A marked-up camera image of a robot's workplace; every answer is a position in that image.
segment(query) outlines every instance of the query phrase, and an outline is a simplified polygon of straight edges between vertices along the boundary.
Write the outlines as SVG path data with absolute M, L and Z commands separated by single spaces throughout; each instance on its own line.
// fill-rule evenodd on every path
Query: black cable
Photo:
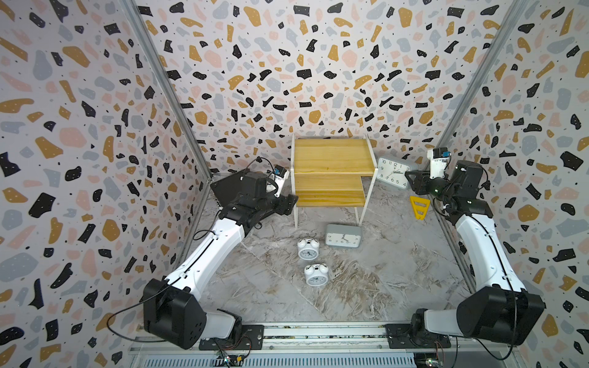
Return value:
M 484 183 L 482 183 L 482 185 L 479 187 L 479 190 L 480 190 L 481 188 L 485 188 L 485 186 L 484 186 L 484 185 L 485 185 L 487 182 L 491 183 L 491 182 L 489 181 L 489 173 L 487 172 L 487 170 L 486 170 L 486 169 L 485 169 L 483 166 L 481 166 L 481 168 L 482 168 L 482 169 L 485 171 L 485 175 L 486 175 L 486 178 L 487 178 L 487 180 L 485 180 L 485 182 L 484 182 Z
M 479 339 L 476 339 L 476 338 L 475 338 L 475 340 L 476 340 L 476 341 L 478 341 L 478 342 L 479 342 L 479 344 L 481 344 L 481 345 L 482 345 L 482 346 L 485 348 L 485 350 L 487 351 L 487 353 L 489 353 L 489 354 L 490 354 L 490 355 L 491 355 L 493 358 L 495 358 L 495 359 L 497 359 L 497 360 L 499 360 L 499 361 L 501 361 L 501 360 L 505 360 L 505 359 L 509 358 L 509 356 L 511 355 L 511 351 L 512 351 L 512 350 L 513 350 L 513 348 L 514 348 L 514 346 L 513 346 L 513 345 L 511 345 L 511 346 L 509 347 L 509 351 L 507 352 L 507 355 L 506 355 L 506 356 L 504 356 L 504 357 L 496 357 L 496 356 L 495 356 L 493 353 L 491 353 L 491 352 L 489 351 L 489 349 L 487 349 L 487 347 L 485 346 L 485 344 L 483 344 L 483 343 L 482 343 L 482 341 L 480 341 Z
M 252 340 L 248 336 L 243 336 L 243 337 L 245 337 L 250 342 L 250 350 L 247 352 L 247 355 L 243 357 L 243 359 L 245 360 L 247 357 L 250 356 L 250 353 L 252 352 Z
M 438 211 L 438 208 L 436 207 L 436 200 L 440 201 L 437 197 L 434 197 L 434 202 L 432 203 L 432 207 L 434 208 L 434 211 L 436 211 L 440 216 L 442 216 L 446 220 L 450 221 L 450 217 L 448 215 L 444 215 L 443 213 L 441 213 L 440 211 Z
M 168 285 L 167 285 L 165 288 L 161 289 L 160 291 L 158 291 L 156 294 L 153 294 L 153 295 L 152 295 L 152 296 L 150 296 L 149 298 L 147 298 L 147 299 L 145 299 L 145 300 L 141 300 L 139 303 L 133 304 L 133 305 L 132 305 L 132 306 L 130 306 L 130 307 L 127 307 L 127 308 L 125 308 L 125 309 L 121 309 L 120 311 L 118 311 L 118 312 L 115 312 L 114 314 L 112 314 L 112 315 L 111 315 L 111 316 L 110 316 L 110 317 L 107 319 L 107 328 L 108 328 L 108 330 L 109 330 L 110 332 L 114 333 L 115 335 L 117 335 L 118 337 L 122 338 L 122 339 L 129 340 L 129 341 L 132 341 L 132 342 L 135 342 L 135 343 L 165 343 L 165 342 L 166 342 L 166 340 L 143 340 L 143 339 L 132 339 L 132 338 L 130 338 L 130 337 L 127 337 L 127 336 L 124 336 L 124 335 L 122 335 L 122 334 L 119 334 L 118 332 L 116 332 L 115 330 L 113 330 L 113 329 L 111 328 L 111 325 L 110 325 L 110 320 L 111 320 L 111 318 L 113 318 L 113 317 L 114 317 L 114 316 L 116 316 L 117 314 L 120 314 L 120 313 L 122 313 L 122 312 L 124 312 L 124 311 L 127 311 L 127 310 L 131 309 L 131 308 L 135 308 L 135 307 L 137 307 L 137 306 L 140 306 L 140 305 L 142 305 L 143 303 L 147 302 L 149 299 L 155 298 L 155 297 L 156 297 L 156 296 L 158 296 L 159 294 L 161 294 L 161 293 L 165 292 L 166 290 L 168 290 L 168 289 L 169 289 L 169 288 L 170 288 L 170 287 L 171 287 L 173 284 L 175 284 L 175 283 L 176 283 L 176 282 L 177 282 L 179 279 L 180 279 L 180 278 L 177 278 L 177 279 L 176 279 L 176 280 L 175 280 L 173 283 L 171 283 L 171 284 L 168 284 Z
M 454 189 L 455 185 L 460 186 L 460 183 L 456 183 L 456 180 L 458 179 L 458 177 L 454 178 L 454 180 L 449 181 L 448 185 L 446 185 L 446 187 L 442 190 L 442 192 L 440 193 L 439 197 L 442 199 L 440 202 L 444 203 L 444 200 L 448 199 L 448 202 L 450 202 L 450 199 L 452 198 L 452 196 L 448 196 L 446 195 L 446 193 L 448 192 L 448 190 L 450 190 L 450 188 Z
M 225 360 L 225 355 L 223 354 L 223 348 L 221 347 L 221 344 L 219 344 L 219 340 L 216 337 L 213 340 L 215 341 L 215 343 L 217 344 L 217 347 L 219 348 L 219 353 L 221 353 L 221 360 L 225 363 L 225 366 L 231 367 L 229 365 L 229 362 L 227 362 Z
M 254 158 L 247 166 L 246 168 L 250 167 L 251 164 L 253 164 L 255 161 L 257 161 L 258 159 L 260 160 L 266 160 L 268 161 L 268 163 L 270 164 L 270 167 L 272 168 L 272 171 L 270 172 L 270 174 L 268 174 L 268 177 L 270 177 L 270 175 L 272 175 L 274 173 L 274 165 L 272 165 L 272 163 L 270 162 L 270 160 L 268 160 L 266 157 L 262 157 L 262 156 L 258 156 L 256 158 Z
M 206 231 L 207 233 L 212 233 L 212 234 L 214 234 L 214 232 L 212 232 L 212 230 L 211 230 L 211 229 L 213 228 L 213 226 L 215 226 L 215 221 L 217 221 L 217 217 L 219 216 L 219 214 L 220 214 L 220 213 L 221 213 L 221 210 L 217 211 L 217 214 L 216 214 L 216 215 L 215 215 L 215 217 L 213 218 L 213 223 L 211 224 L 211 226 L 210 226 L 208 229 L 199 230 L 199 231 L 197 231 L 196 233 L 194 233 L 194 235 L 192 236 L 192 240 L 194 240 L 194 241 L 197 241 L 197 240 L 201 240 L 202 238 L 204 238 L 204 237 L 205 237 L 207 234 L 205 234 L 205 235 L 203 235 L 203 236 L 201 236 L 201 237 L 198 237 L 198 238 L 196 238 L 196 239 L 194 238 L 194 237 L 196 236 L 196 234 L 198 234 L 198 233 L 202 233 L 203 231 Z
M 213 232 L 212 230 L 209 230 L 208 228 L 206 228 L 206 229 L 204 229 L 204 230 L 199 230 L 199 231 L 197 231 L 196 233 L 194 233 L 194 235 L 196 236 L 196 234 L 198 234 L 198 233 L 202 233 L 203 231 L 206 231 L 206 232 L 208 232 L 208 233 L 214 234 L 214 232 Z M 193 237 L 193 238 L 192 238 L 192 240 L 195 240 L 195 241 L 196 241 L 196 240 L 201 240 L 201 239 L 202 239 L 202 238 L 204 238 L 206 235 L 207 235 L 207 234 L 205 234 L 205 235 L 203 235 L 203 236 L 201 236 L 201 237 L 199 237 L 199 238 L 196 238 L 196 239 Z
M 509 278 L 507 277 L 507 271 L 505 269 L 505 266 L 503 265 L 503 261 L 501 261 L 501 257 L 499 256 L 499 250 L 497 249 L 497 246 L 495 245 L 495 242 L 493 241 L 493 238 L 491 237 L 491 235 L 489 234 L 489 231 L 487 231 L 487 228 L 483 226 L 483 224 L 481 224 L 481 222 L 479 220 L 477 220 L 476 218 L 474 218 L 472 215 L 468 215 L 469 217 L 471 217 L 473 220 L 475 220 L 482 228 L 483 230 L 485 230 L 485 232 L 487 233 L 487 237 L 489 238 L 489 240 L 491 241 L 491 243 L 493 244 L 493 248 L 495 249 L 495 252 L 497 254 L 497 259 L 499 260 L 499 263 L 501 263 L 501 268 L 503 269 L 503 273 L 505 274 L 505 279 L 507 280 L 507 283 L 509 284 L 509 287 L 511 289 L 511 294 L 512 297 L 514 299 L 514 332 L 513 332 L 513 337 L 511 339 L 511 346 L 509 347 L 509 351 L 507 352 L 507 355 L 504 357 L 496 357 L 495 355 L 493 355 L 489 349 L 487 349 L 487 347 L 485 346 L 485 344 L 482 343 L 482 341 L 480 341 L 479 339 L 476 339 L 476 341 L 478 341 L 487 351 L 487 353 L 489 353 L 493 358 L 497 359 L 497 360 L 505 360 L 507 358 L 509 358 L 509 356 L 511 355 L 511 352 L 513 351 L 513 348 L 515 346 L 515 328 L 517 326 L 517 301 L 515 299 L 515 290 L 514 287 L 511 285 L 511 282 L 509 280 Z
M 200 254 L 198 255 L 198 257 L 196 257 L 196 259 L 190 264 L 190 266 L 188 266 L 188 268 L 184 271 L 184 273 L 190 271 L 190 269 L 192 268 L 192 266 L 194 266 L 194 264 L 200 259 L 200 257 L 203 256 L 203 254 L 207 251 L 207 249 L 209 249 L 209 247 L 211 246 L 211 244 L 214 242 L 214 240 L 211 240 L 211 242 L 209 242 L 207 244 L 207 246 L 204 248 L 204 250 L 202 252 L 200 252 Z
M 456 355 L 454 356 L 454 363 L 452 363 L 450 368 L 454 368 L 456 361 L 458 360 L 458 338 L 456 336 L 454 336 L 454 338 L 456 338 Z

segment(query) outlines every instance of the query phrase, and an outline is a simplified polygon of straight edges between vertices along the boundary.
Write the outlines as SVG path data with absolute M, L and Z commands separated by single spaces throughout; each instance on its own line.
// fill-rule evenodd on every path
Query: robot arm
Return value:
M 446 148 L 428 151 L 430 171 L 407 171 L 417 195 L 430 194 L 442 203 L 442 214 L 463 239 L 477 279 L 477 291 L 457 309 L 418 310 L 413 332 L 419 329 L 449 335 L 476 337 L 520 345 L 539 319 L 545 304 L 529 294 L 509 264 L 495 231 L 487 202 L 477 199 L 484 169 L 472 161 L 457 162 L 448 178 L 450 161 Z
M 211 184 L 221 210 L 195 251 L 164 280 L 152 279 L 143 290 L 144 327 L 149 333 L 190 348 L 198 339 L 235 344 L 241 317 L 203 310 L 198 300 L 225 257 L 267 216 L 291 213 L 297 197 L 280 195 L 289 172 L 276 166 L 270 175 L 239 171 Z

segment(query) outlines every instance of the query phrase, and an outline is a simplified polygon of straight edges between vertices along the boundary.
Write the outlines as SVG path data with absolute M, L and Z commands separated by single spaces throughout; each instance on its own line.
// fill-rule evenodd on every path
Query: vent grille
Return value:
M 147 356 L 143 368 L 220 367 L 221 359 L 214 355 L 178 358 L 174 355 Z M 348 353 L 348 354 L 255 354 L 249 356 L 243 367 L 358 367 L 358 368 L 414 368 L 412 353 Z

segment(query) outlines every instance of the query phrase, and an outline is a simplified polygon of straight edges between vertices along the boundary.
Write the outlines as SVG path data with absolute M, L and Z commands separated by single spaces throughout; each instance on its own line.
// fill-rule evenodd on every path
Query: terrazzo patterned wall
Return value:
M 499 239 L 546 303 L 520 347 L 528 367 L 588 365 L 588 6 L 530 1 L 449 144 L 487 169 Z
M 213 172 L 289 166 L 290 136 L 424 164 L 509 0 L 138 0 Z
M 1 366 L 122 367 L 106 320 L 195 215 L 201 174 L 117 6 L 0 1 Z

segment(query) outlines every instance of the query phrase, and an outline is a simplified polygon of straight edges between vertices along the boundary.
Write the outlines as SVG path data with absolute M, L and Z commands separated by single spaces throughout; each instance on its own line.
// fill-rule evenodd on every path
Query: wooden shelf board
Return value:
M 352 174 L 305 174 L 294 177 L 297 194 L 306 191 L 360 191 L 362 179 Z
M 305 191 L 297 190 L 299 207 L 364 207 L 361 191 Z
M 366 140 L 298 139 L 294 143 L 296 174 L 371 176 L 374 164 Z

